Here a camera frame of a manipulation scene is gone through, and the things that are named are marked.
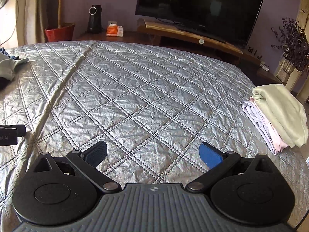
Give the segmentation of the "orange tissue pack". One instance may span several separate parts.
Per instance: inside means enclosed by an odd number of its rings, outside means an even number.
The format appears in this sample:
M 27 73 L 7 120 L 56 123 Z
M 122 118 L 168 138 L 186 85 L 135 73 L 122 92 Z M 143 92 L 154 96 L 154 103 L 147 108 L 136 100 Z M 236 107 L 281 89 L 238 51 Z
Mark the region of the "orange tissue pack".
M 110 37 L 123 37 L 124 28 L 121 25 L 107 26 L 106 35 Z

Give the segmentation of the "white wall socket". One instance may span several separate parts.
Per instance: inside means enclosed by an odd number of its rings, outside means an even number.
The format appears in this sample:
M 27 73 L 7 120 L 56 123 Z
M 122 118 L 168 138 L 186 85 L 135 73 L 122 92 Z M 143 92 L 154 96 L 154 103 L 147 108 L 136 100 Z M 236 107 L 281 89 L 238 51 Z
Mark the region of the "white wall socket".
M 116 26 L 117 22 L 116 21 L 109 21 L 108 26 Z

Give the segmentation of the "wooden TV stand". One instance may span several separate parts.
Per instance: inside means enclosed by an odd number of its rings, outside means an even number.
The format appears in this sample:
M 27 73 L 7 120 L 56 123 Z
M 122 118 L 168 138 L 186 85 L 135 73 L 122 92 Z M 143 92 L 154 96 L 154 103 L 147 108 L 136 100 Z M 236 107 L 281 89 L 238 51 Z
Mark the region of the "wooden TV stand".
M 260 60 L 248 54 L 239 47 L 233 44 L 221 42 L 209 37 L 200 36 L 194 33 L 185 32 L 177 29 L 175 26 L 164 23 L 157 23 L 153 21 L 146 21 L 142 18 L 137 21 L 137 31 L 144 34 L 153 35 L 152 43 L 161 44 L 162 37 L 173 38 L 177 40 L 186 41 L 193 44 L 203 45 L 208 48 L 216 49 L 224 53 L 231 54 L 241 60 L 251 62 L 257 66 L 260 65 Z

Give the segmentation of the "folded pink garment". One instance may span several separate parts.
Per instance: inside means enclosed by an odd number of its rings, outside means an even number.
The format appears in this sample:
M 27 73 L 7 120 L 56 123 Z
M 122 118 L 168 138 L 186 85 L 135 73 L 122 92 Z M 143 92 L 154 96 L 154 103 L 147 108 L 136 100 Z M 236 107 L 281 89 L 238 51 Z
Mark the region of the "folded pink garment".
M 241 107 L 265 140 L 272 154 L 276 155 L 288 147 L 265 114 L 257 106 L 253 97 L 248 101 L 243 101 Z

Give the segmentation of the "blue and white graphic shirt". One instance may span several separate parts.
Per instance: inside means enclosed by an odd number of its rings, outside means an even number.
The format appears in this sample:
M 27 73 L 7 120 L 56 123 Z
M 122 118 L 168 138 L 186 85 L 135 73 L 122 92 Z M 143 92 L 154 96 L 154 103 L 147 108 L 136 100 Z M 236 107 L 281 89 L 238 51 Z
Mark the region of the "blue and white graphic shirt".
M 12 81 L 15 77 L 14 69 L 20 64 L 27 63 L 28 58 L 20 59 L 19 56 L 10 55 L 4 48 L 1 48 L 1 78 Z

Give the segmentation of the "white lattice plant stand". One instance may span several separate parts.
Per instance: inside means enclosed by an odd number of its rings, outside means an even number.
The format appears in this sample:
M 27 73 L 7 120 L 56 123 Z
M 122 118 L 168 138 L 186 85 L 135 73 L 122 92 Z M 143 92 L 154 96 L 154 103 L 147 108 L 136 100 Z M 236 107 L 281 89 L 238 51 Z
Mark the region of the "white lattice plant stand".
M 290 91 L 294 89 L 297 81 L 301 76 L 301 72 L 284 57 L 281 58 L 275 77 Z

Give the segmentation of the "black cylindrical speaker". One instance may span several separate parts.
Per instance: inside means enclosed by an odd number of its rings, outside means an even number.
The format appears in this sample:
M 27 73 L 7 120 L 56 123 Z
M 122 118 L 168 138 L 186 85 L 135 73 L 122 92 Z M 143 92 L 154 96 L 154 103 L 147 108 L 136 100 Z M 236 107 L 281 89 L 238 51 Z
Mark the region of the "black cylindrical speaker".
M 89 10 L 89 20 L 87 31 L 91 34 L 98 34 L 102 32 L 102 7 L 101 5 L 92 5 Z

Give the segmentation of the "black flat screen television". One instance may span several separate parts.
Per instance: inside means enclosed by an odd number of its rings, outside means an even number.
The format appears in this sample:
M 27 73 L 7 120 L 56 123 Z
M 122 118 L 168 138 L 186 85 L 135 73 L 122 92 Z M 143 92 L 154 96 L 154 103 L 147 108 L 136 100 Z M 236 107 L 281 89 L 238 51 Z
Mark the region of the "black flat screen television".
M 189 32 L 245 46 L 263 0 L 137 0 L 136 15 L 181 24 Z

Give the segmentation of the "dark dried flower plant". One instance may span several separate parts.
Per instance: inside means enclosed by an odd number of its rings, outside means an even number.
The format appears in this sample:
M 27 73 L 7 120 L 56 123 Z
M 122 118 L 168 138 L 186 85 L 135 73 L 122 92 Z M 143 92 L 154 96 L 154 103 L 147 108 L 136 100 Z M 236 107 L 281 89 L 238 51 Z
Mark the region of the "dark dried flower plant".
M 308 76 L 308 39 L 305 30 L 298 21 L 290 17 L 282 18 L 282 26 L 278 30 L 271 28 L 278 44 L 271 48 L 283 51 L 283 56 L 290 61 L 298 72 Z

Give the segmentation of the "red plant pot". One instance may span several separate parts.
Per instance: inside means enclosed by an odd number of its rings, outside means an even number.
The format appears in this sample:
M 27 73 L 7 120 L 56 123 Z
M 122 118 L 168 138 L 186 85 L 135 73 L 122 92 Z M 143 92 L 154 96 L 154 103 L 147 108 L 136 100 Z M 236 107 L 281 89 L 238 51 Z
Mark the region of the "red plant pot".
M 71 41 L 73 38 L 75 24 L 66 23 L 61 28 L 45 29 L 45 34 L 48 42 Z

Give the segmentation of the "beige curtain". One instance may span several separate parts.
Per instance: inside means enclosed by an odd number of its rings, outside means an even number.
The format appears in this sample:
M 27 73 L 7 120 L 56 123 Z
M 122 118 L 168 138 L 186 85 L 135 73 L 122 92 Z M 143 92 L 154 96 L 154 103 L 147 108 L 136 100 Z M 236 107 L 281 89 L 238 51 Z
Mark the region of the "beige curtain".
M 16 0 L 17 43 L 47 42 L 45 30 L 57 26 L 58 0 Z

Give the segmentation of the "potted tree trunk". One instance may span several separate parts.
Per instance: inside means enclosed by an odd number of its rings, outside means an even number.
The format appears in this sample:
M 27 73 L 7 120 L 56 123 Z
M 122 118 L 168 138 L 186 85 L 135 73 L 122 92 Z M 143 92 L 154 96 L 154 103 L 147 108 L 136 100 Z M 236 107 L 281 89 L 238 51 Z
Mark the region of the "potted tree trunk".
M 58 0 L 58 28 L 62 27 L 62 0 Z

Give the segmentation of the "silver quilted bed cover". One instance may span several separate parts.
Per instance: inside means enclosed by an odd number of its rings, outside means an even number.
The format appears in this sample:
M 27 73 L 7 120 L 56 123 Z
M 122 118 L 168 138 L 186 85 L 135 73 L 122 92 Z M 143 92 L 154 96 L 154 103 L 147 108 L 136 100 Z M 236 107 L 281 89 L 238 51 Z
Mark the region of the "silver quilted bed cover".
M 162 47 L 64 41 L 14 48 L 29 61 L 1 78 L 1 231 L 296 231 L 308 219 L 300 148 L 274 155 L 244 113 L 254 84 L 235 66 Z M 103 193 L 66 155 L 99 141 Z M 204 191 L 206 142 L 240 161 Z

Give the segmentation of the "folded pale green garment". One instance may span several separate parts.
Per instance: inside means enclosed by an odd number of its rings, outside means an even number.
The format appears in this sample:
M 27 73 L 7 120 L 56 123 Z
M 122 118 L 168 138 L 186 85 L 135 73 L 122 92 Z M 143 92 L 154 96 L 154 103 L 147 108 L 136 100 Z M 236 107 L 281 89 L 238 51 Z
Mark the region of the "folded pale green garment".
M 257 86 L 252 90 L 252 97 L 289 147 L 300 148 L 307 143 L 305 108 L 284 85 Z

